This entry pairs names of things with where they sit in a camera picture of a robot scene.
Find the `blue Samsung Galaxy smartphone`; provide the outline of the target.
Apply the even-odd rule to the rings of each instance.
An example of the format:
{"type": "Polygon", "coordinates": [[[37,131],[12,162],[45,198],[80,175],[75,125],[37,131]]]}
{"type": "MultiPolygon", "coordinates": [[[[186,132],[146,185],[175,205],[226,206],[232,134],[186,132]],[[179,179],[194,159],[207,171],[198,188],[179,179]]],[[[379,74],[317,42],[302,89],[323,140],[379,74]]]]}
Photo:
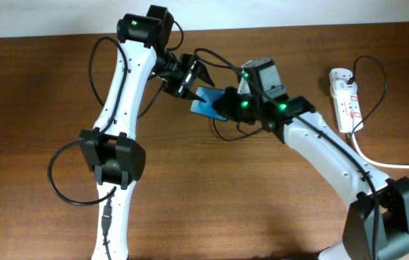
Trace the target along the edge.
{"type": "Polygon", "coordinates": [[[190,111],[197,115],[206,116],[219,121],[227,121],[227,118],[220,116],[212,107],[213,102],[218,98],[221,98],[224,93],[225,90],[216,89],[213,87],[198,87],[195,94],[204,99],[204,102],[194,100],[191,104],[190,111]]]}

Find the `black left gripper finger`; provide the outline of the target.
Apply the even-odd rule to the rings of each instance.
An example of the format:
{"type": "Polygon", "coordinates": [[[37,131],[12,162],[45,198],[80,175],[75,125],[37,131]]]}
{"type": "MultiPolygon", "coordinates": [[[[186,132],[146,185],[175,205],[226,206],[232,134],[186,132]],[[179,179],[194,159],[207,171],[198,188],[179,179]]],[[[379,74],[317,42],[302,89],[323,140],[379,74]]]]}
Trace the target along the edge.
{"type": "Polygon", "coordinates": [[[187,100],[198,100],[199,102],[203,102],[203,103],[207,102],[204,98],[198,96],[196,93],[194,93],[194,92],[192,92],[190,90],[186,94],[186,99],[187,100]]]}
{"type": "Polygon", "coordinates": [[[200,64],[198,66],[197,77],[208,85],[212,87],[215,86],[214,82],[211,79],[211,76],[209,75],[207,67],[204,64],[200,64]]]}

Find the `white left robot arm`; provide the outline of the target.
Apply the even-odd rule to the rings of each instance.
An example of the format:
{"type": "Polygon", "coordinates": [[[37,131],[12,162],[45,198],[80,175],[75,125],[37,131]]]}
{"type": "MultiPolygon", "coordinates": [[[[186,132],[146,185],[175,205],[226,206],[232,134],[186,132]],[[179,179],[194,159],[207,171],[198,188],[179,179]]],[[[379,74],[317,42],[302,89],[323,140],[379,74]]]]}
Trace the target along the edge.
{"type": "Polygon", "coordinates": [[[126,14],[117,23],[118,63],[106,102],[93,128],[79,136],[99,196],[93,259],[129,257],[129,204],[146,163],[146,152],[135,140],[136,125],[149,76],[162,79],[163,91],[185,100],[201,99],[191,91],[196,79],[213,83],[196,56],[176,56],[166,47],[173,23],[168,9],[155,5],[145,16],[126,14]]]}

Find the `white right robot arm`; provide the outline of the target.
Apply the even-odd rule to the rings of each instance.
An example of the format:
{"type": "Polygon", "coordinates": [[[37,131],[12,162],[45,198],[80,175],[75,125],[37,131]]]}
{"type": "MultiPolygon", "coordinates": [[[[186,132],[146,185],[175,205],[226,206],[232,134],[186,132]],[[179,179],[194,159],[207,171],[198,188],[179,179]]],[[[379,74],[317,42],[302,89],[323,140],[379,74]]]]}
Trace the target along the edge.
{"type": "Polygon", "coordinates": [[[409,254],[409,178],[391,179],[351,149],[304,97],[288,96],[270,58],[234,67],[241,85],[225,89],[212,104],[235,122],[272,132],[308,160],[348,210],[340,242],[297,259],[400,259],[409,254]]]}

